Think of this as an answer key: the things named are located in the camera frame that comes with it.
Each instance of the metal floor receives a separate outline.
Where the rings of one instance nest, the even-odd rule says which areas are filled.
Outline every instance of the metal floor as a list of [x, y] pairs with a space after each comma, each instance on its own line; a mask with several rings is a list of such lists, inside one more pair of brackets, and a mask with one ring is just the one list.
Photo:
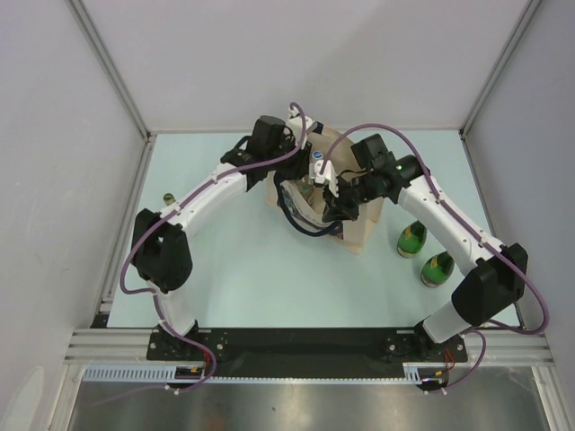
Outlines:
[[93, 405], [137, 387], [82, 383], [69, 431], [550, 429], [531, 368], [482, 368], [447, 396], [401, 385], [213, 383]]

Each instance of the white table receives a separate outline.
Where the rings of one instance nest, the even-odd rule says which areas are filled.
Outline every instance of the white table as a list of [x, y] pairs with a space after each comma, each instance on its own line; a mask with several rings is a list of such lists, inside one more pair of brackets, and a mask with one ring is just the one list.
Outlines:
[[[373, 132], [357, 133], [354, 141]], [[464, 148], [454, 130], [408, 131], [443, 190], [477, 224], [487, 227]], [[138, 211], [164, 206], [166, 192], [181, 197], [204, 180], [242, 134], [160, 135]], [[397, 158], [409, 153], [383, 134]], [[325, 238], [297, 232], [265, 202], [265, 184], [231, 202], [190, 240], [194, 269], [184, 288], [203, 327], [394, 327], [412, 326], [449, 300], [462, 280], [455, 271], [435, 289], [420, 282], [425, 261], [443, 250], [431, 235], [419, 256], [395, 250], [413, 217], [384, 203], [382, 218], [365, 249], [354, 255]], [[145, 285], [130, 267], [128, 288]], [[515, 307], [498, 319], [518, 325]], [[119, 289], [109, 327], [150, 328], [158, 319], [151, 295]]]

